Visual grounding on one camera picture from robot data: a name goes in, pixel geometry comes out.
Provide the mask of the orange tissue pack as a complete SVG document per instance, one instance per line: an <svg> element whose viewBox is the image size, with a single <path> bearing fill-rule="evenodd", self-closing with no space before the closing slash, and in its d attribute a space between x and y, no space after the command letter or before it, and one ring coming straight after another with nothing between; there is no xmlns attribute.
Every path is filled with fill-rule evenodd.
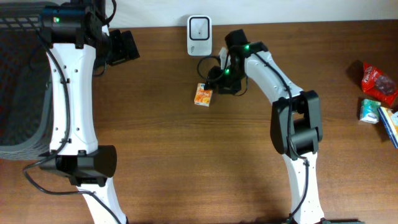
<svg viewBox="0 0 398 224"><path fill-rule="evenodd" d="M213 90L205 90L205 84L199 83L194 97L194 104L200 106L210 106Z"/></svg>

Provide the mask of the green tissue pack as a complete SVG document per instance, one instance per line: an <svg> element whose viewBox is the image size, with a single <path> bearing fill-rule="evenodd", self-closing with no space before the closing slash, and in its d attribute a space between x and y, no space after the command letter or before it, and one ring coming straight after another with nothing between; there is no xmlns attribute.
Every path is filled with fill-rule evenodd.
<svg viewBox="0 0 398 224"><path fill-rule="evenodd" d="M378 101L373 101L369 99L364 99L361 102L361 110L359 114L359 120L371 124L376 124L379 122L379 112L378 108L381 103Z"/></svg>

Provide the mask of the red Hacks candy bag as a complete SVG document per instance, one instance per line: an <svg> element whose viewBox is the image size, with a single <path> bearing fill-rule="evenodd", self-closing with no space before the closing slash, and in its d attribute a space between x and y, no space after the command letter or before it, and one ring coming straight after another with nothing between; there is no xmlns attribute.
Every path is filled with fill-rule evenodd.
<svg viewBox="0 0 398 224"><path fill-rule="evenodd" d="M389 106L397 98L397 83L387 76L382 70L363 62L362 91Z"/></svg>

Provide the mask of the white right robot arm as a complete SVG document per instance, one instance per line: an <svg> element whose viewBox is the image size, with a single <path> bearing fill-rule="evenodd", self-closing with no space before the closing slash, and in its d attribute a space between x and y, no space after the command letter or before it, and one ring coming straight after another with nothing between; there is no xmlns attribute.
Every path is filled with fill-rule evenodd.
<svg viewBox="0 0 398 224"><path fill-rule="evenodd" d="M269 100L270 136L282 155L289 177L292 206L286 223L322 223L316 164L323 138L318 94L304 91L277 66L262 42L250 42L243 30L231 31L226 47L215 58L218 65L205 78L206 90L220 94L245 94L242 82L252 80Z"/></svg>

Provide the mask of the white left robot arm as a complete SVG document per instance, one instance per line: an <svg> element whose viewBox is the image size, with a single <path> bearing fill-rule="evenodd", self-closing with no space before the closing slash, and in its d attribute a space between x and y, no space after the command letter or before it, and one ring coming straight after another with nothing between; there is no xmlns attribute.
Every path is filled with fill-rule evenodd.
<svg viewBox="0 0 398 224"><path fill-rule="evenodd" d="M104 1L46 6L39 16L38 37L49 59L53 97L49 154L39 167L67 178L95 223L128 221L113 182L116 148L99 145L93 122L95 70L139 57L130 32L109 30L111 19Z"/></svg>

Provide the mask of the white barcode scanner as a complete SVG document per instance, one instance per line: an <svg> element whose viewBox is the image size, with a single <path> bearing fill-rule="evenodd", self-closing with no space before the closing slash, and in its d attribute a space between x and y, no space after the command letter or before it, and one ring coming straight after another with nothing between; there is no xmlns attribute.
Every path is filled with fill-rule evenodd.
<svg viewBox="0 0 398 224"><path fill-rule="evenodd" d="M210 16L192 15L187 19L187 52L190 56L212 53L213 35Z"/></svg>

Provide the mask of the dark grey plastic basket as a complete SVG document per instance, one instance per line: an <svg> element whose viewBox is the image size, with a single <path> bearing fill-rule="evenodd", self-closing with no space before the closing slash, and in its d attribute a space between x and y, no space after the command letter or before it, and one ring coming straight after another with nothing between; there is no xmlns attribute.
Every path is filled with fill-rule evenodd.
<svg viewBox="0 0 398 224"><path fill-rule="evenodd" d="M50 1L1 3L1 158L37 160L52 137L52 78L36 32Z"/></svg>

